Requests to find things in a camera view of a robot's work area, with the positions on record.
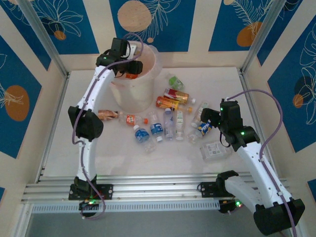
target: white table surface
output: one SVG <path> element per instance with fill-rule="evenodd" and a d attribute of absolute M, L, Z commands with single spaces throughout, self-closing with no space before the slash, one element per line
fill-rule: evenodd
<path fill-rule="evenodd" d="M 163 69 L 155 79 L 155 94 L 147 112 L 158 111 L 162 122 L 163 109 L 155 106 L 156 98 L 168 87 L 164 78 L 168 72 L 174 73 L 184 83 L 185 91 L 197 99 L 194 112 L 201 100 L 208 100 L 212 109 L 219 110 L 222 98 L 233 96 L 242 91 L 236 68 L 176 68 Z M 75 106 L 89 85 L 94 71 L 72 71 L 65 99 L 58 119 L 44 176 L 72 176 L 78 170 L 79 148 L 71 143 L 72 126 L 68 117 L 69 106 Z M 237 98 L 244 125 L 253 126 L 251 114 L 244 95 Z M 109 88 L 100 109 L 120 111 Z M 185 132 L 193 128 L 190 123 L 194 112 L 186 116 Z M 103 133 L 99 138 L 96 151 L 96 169 L 98 175 L 164 175 L 164 174 L 201 174 L 235 170 L 248 171 L 243 160 L 236 153 L 216 162 L 205 162 L 199 148 L 202 143 L 219 140 L 219 130 L 212 129 L 200 142 L 192 145 L 184 141 L 166 141 L 157 144 L 157 149 L 146 154 L 136 143 L 132 127 L 122 125 L 118 120 L 105 121 Z"/>

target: green bottle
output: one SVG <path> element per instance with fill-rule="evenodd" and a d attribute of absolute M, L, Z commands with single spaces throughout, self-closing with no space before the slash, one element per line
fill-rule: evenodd
<path fill-rule="evenodd" d="M 184 89 L 183 83 L 174 74 L 167 74 L 166 78 L 169 80 L 169 85 L 174 90 L 182 91 Z"/>

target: blue bottle label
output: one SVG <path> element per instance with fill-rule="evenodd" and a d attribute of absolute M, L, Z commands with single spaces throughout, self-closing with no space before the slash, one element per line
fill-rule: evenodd
<path fill-rule="evenodd" d="M 211 129 L 212 129 L 212 125 L 210 124 L 210 120 L 207 123 L 205 122 L 201 123 L 201 125 L 197 127 L 197 130 L 201 132 L 202 136 L 204 136 Z"/>
<path fill-rule="evenodd" d="M 149 139 L 149 133 L 145 129 L 141 128 L 135 132 L 135 137 L 139 143 L 142 143 Z"/>
<path fill-rule="evenodd" d="M 161 123 L 155 123 L 155 124 L 150 125 L 150 131 L 152 132 L 153 135 L 163 132 Z"/>

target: clear plastic box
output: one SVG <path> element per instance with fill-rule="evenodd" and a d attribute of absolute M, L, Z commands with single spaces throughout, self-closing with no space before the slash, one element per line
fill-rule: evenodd
<path fill-rule="evenodd" d="M 204 143 L 200 147 L 200 151 L 205 161 L 213 161 L 227 158 L 232 153 L 232 148 L 226 148 L 219 141 L 216 141 Z"/>

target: white bucket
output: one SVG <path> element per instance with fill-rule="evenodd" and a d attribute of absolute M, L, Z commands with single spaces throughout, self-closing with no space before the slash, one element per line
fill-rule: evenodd
<path fill-rule="evenodd" d="M 140 42 L 130 43 L 136 44 L 137 49 L 141 48 Z M 129 113 L 139 113 L 150 106 L 154 96 L 154 79 L 162 70 L 159 52 L 152 45 L 144 44 L 143 53 L 137 61 L 143 63 L 143 71 L 136 79 L 128 79 L 123 75 L 110 84 L 116 102 Z"/>

